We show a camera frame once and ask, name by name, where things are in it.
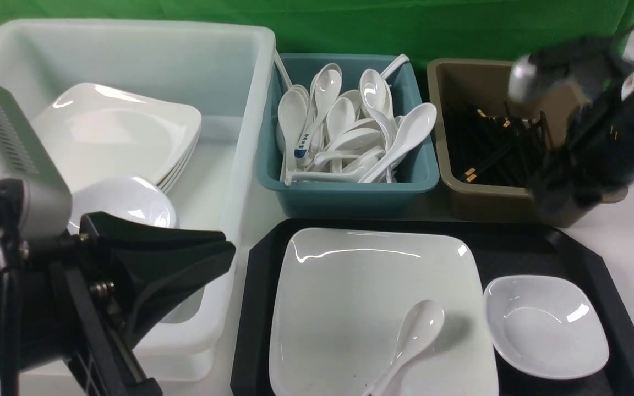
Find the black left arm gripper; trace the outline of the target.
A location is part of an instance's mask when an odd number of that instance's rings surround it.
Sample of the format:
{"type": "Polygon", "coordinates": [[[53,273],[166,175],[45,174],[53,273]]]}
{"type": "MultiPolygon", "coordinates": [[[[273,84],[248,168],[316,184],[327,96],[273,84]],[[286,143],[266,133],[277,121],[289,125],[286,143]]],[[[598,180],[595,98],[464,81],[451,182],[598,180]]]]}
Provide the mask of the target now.
{"type": "Polygon", "coordinates": [[[68,233],[72,197],[25,232],[23,183],[0,188],[0,387],[56,360],[88,395],[161,395],[133,346],[176,306],[231,268],[224,233],[160,228],[86,213],[68,233]]]}

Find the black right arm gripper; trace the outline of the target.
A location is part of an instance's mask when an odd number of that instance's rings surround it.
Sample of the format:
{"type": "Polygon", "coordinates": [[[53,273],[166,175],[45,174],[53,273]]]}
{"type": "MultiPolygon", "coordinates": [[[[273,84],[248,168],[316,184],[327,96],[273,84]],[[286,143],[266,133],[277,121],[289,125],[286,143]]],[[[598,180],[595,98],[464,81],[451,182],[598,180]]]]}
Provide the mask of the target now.
{"type": "Polygon", "coordinates": [[[620,201],[629,183],[602,170],[609,120],[620,109],[621,86],[634,63],[619,55],[615,37],[579,37],[539,48],[514,61],[508,96],[540,105],[549,147],[527,190],[543,221],[576,221],[597,205],[620,201]]]}

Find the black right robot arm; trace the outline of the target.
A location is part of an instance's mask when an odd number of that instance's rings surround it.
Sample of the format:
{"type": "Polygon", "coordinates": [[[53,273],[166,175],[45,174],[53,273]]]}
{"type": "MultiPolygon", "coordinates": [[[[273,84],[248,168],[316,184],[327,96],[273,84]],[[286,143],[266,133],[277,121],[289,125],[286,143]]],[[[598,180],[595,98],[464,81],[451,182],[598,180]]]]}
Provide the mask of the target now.
{"type": "Polygon", "coordinates": [[[634,183],[634,63],[618,51],[632,32],[634,24],[609,37],[574,38],[511,66],[511,100],[535,100],[570,81],[588,98],[571,113],[564,141],[546,152],[528,180],[536,215],[545,223],[574,223],[634,183]]]}

